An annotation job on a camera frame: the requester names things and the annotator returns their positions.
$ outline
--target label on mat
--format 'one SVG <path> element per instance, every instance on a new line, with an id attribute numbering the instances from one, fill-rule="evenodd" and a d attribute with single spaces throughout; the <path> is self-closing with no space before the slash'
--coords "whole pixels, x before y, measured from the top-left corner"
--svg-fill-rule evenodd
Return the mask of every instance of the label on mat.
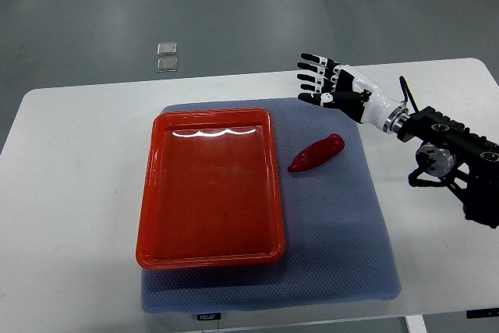
<path id="1" fill-rule="evenodd" d="M 197 320 L 198 321 L 212 321 L 212 320 L 220 320 L 221 319 L 221 313 L 217 312 L 215 314 L 201 314 L 197 315 Z"/>

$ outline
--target concrete floor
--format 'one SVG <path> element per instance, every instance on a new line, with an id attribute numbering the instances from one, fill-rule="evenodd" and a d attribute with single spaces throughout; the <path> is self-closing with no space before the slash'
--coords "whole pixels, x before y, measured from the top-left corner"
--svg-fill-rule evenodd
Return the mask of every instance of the concrete floor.
<path id="1" fill-rule="evenodd" d="M 350 65 L 473 57 L 499 81 L 498 27 L 499 0 L 0 0 L 0 147 L 36 88 L 293 70 L 304 51 Z M 161 41 L 179 44 L 176 72 L 156 72 Z M 497 331 L 496 319 L 425 317 L 430 333 Z"/>

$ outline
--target robotic finger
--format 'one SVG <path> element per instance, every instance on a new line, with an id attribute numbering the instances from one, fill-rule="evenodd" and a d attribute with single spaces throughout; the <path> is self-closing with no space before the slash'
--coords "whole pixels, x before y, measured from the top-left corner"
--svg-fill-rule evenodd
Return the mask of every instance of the robotic finger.
<path id="1" fill-rule="evenodd" d="M 312 55 L 312 54 L 301 54 L 303 60 L 307 60 L 309 62 L 315 62 L 320 66 L 325 66 L 328 69 L 333 70 L 336 66 L 341 65 L 339 62 L 335 62 L 330 58 L 323 58 L 322 56 Z"/>
<path id="2" fill-rule="evenodd" d="M 302 81 L 314 83 L 313 85 L 303 83 L 302 90 L 313 91 L 316 94 L 329 93 L 334 91 L 333 83 L 324 77 L 312 77 L 306 74 L 299 74 L 298 78 Z"/>

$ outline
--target white table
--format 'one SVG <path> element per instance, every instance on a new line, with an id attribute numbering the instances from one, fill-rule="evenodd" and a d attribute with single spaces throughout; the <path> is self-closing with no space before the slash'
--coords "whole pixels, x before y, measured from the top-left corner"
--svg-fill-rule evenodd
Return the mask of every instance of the white table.
<path id="1" fill-rule="evenodd" d="M 499 87 L 475 59 L 361 66 L 392 98 L 404 75 L 432 105 L 499 142 Z M 154 118 L 167 105 L 294 97 L 296 72 L 34 90 L 0 156 L 0 321 L 4 332 L 197 330 L 146 315 L 134 258 Z M 499 306 L 499 231 L 466 221 L 446 189 L 411 188 L 418 140 L 359 126 L 391 237 L 392 301 L 223 314 L 220 328 L 428 314 Z"/>

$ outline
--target red tray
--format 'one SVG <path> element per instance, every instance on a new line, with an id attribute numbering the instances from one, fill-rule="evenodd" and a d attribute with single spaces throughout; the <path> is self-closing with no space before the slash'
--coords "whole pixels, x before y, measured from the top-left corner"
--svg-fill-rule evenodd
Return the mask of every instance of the red tray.
<path id="1" fill-rule="evenodd" d="M 244 108 L 159 115 L 140 215 L 140 266 L 270 263 L 284 250 L 270 113 Z"/>

